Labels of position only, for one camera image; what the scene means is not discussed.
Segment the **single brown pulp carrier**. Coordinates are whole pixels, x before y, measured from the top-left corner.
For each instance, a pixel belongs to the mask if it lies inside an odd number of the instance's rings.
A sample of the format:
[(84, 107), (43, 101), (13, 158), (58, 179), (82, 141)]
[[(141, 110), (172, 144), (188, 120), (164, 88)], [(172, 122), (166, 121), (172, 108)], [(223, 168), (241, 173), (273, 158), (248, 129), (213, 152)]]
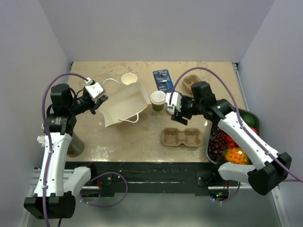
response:
[(185, 145), (196, 148), (202, 145), (203, 136), (198, 128), (186, 128), (182, 131), (178, 128), (164, 128), (161, 132), (161, 142), (166, 147)]

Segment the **green paper cup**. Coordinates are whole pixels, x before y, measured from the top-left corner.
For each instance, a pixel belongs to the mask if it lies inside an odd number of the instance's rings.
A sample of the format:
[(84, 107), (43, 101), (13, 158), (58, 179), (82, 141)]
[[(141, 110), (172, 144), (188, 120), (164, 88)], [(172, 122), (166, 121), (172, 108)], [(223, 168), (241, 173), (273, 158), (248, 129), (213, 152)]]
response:
[(165, 105), (166, 94), (163, 91), (154, 91), (150, 95), (150, 101), (154, 111), (162, 111)]

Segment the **white plastic cup lid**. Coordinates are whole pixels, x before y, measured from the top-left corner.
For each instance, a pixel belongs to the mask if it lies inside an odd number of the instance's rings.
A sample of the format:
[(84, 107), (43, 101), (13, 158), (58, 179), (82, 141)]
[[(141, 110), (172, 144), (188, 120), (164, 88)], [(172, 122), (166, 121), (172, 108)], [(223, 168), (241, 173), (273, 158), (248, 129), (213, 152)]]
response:
[(165, 104), (165, 100), (166, 93), (164, 93), (163, 91), (157, 90), (150, 95), (150, 101), (154, 105), (163, 105)]

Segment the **brown paper bag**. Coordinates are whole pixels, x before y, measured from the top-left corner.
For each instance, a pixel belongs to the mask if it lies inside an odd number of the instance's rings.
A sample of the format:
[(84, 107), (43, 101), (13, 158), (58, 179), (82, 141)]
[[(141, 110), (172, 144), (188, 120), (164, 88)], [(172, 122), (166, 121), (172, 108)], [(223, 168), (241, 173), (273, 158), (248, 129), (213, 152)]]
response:
[(108, 100), (100, 107), (99, 111), (104, 117), (106, 128), (123, 122), (137, 123), (139, 114), (151, 106), (150, 97), (146, 88), (140, 82), (121, 85), (115, 92), (109, 92), (107, 79), (103, 82)]

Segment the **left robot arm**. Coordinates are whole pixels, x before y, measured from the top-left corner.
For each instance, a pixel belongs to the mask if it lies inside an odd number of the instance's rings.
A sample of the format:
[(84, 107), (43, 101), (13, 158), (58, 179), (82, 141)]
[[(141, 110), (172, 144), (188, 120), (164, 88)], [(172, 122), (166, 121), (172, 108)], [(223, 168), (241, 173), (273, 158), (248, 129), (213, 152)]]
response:
[(52, 105), (44, 124), (45, 153), (42, 169), (34, 194), (24, 200), (25, 209), (37, 219), (71, 218), (75, 211), (76, 197), (82, 187), (98, 181), (92, 166), (77, 167), (71, 176), (63, 179), (64, 167), (71, 144), (77, 138), (73, 132), (76, 116), (86, 111), (92, 114), (108, 97), (103, 87), (92, 81), (76, 97), (67, 84), (51, 88)]

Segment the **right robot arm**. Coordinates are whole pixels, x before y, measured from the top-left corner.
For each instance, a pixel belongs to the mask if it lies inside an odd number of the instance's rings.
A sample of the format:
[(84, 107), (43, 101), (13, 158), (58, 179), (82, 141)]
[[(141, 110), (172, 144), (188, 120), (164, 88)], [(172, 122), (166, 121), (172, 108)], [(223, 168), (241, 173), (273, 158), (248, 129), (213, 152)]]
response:
[(217, 186), (227, 180), (249, 184), (260, 195), (267, 195), (284, 181), (292, 158), (279, 153), (263, 141), (237, 114), (235, 107), (226, 99), (216, 100), (210, 85), (197, 82), (191, 86), (193, 97), (178, 92), (166, 95), (166, 104), (174, 110), (173, 121), (187, 125), (194, 115), (202, 115), (229, 135), (246, 153), (251, 165), (225, 162), (217, 164), (211, 173), (211, 181)]

